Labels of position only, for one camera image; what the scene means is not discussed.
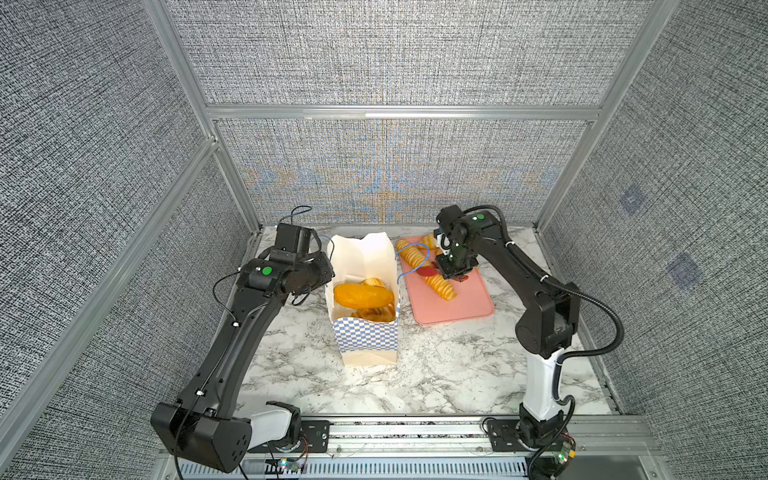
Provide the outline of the croissant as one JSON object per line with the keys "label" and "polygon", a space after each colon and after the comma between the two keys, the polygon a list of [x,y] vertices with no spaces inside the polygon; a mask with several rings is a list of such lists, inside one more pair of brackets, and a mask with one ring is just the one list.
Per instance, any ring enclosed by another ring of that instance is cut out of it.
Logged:
{"label": "croissant", "polygon": [[436,238],[432,233],[424,235],[420,240],[420,243],[424,244],[430,251],[437,250],[439,248]]}

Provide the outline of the long twisted bread stick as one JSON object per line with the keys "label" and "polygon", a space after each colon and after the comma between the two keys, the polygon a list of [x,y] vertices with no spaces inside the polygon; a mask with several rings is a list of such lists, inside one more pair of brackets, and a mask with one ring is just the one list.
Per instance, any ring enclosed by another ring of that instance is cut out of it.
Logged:
{"label": "long twisted bread stick", "polygon": [[418,242],[399,239],[396,241],[396,250],[407,264],[404,269],[405,273],[419,276],[445,301],[456,298],[457,294],[452,284],[437,270],[434,260],[434,253],[436,252],[434,240],[429,240],[426,236]]}

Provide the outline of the checkered paper bread bag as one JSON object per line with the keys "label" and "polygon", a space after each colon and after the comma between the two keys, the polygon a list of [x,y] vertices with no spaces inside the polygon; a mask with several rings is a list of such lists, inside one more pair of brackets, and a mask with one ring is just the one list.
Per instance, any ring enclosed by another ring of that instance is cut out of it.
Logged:
{"label": "checkered paper bread bag", "polygon": [[361,238],[335,235],[327,253],[333,278],[325,286],[325,299],[343,364],[396,364],[400,275],[395,245],[384,232]]}

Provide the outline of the oval french bread loaf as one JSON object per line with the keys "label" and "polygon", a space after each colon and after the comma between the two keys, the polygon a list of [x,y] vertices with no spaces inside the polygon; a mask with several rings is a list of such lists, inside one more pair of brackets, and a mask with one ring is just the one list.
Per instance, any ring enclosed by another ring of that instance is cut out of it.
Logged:
{"label": "oval french bread loaf", "polygon": [[394,303],[394,294],[383,287],[339,284],[333,292],[334,299],[338,304],[352,310],[386,307]]}

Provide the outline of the ring bread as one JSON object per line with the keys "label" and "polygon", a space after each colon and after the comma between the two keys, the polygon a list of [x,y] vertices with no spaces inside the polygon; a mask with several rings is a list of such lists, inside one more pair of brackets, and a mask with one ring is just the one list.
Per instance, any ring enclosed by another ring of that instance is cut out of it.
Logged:
{"label": "ring bread", "polygon": [[384,282],[378,278],[367,278],[362,282],[362,284],[366,286],[376,286],[376,287],[383,287],[383,288],[386,287]]}
{"label": "ring bread", "polygon": [[356,310],[353,317],[376,323],[390,323],[396,319],[396,309],[393,305],[376,308],[362,308]]}

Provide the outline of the red silicone kitchen tongs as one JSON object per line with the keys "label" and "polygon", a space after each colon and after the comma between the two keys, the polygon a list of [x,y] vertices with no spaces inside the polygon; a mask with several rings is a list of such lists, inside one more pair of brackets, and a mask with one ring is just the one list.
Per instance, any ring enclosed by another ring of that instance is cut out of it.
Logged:
{"label": "red silicone kitchen tongs", "polygon": [[417,269],[416,273],[422,277],[434,277],[439,274],[439,270],[434,266],[423,266]]}

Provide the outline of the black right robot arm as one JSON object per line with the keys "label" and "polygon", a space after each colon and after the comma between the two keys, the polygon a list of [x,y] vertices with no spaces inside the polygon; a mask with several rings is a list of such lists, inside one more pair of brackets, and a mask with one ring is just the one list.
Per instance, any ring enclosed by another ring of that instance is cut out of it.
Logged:
{"label": "black right robot arm", "polygon": [[515,335],[526,351],[527,386],[519,407],[517,437],[526,448],[547,448],[567,424],[564,402],[558,401],[561,368],[556,361],[571,346],[578,327],[580,300],[564,285],[545,283],[548,274],[509,237],[494,206],[463,210],[451,205],[436,217],[434,235],[443,253],[437,256],[446,279],[462,277],[484,258],[512,287],[525,311]]}

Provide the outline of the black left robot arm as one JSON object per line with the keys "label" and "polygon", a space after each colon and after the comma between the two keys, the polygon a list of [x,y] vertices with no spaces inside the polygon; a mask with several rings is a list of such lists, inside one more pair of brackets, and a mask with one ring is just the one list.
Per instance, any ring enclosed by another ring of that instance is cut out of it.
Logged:
{"label": "black left robot arm", "polygon": [[228,324],[175,401],[158,403],[151,415],[150,424],[170,454],[231,473],[255,446],[299,442],[301,411],[293,405],[269,401],[254,419],[234,413],[245,373],[287,298],[308,294],[333,276],[322,251],[257,257],[240,270]]}

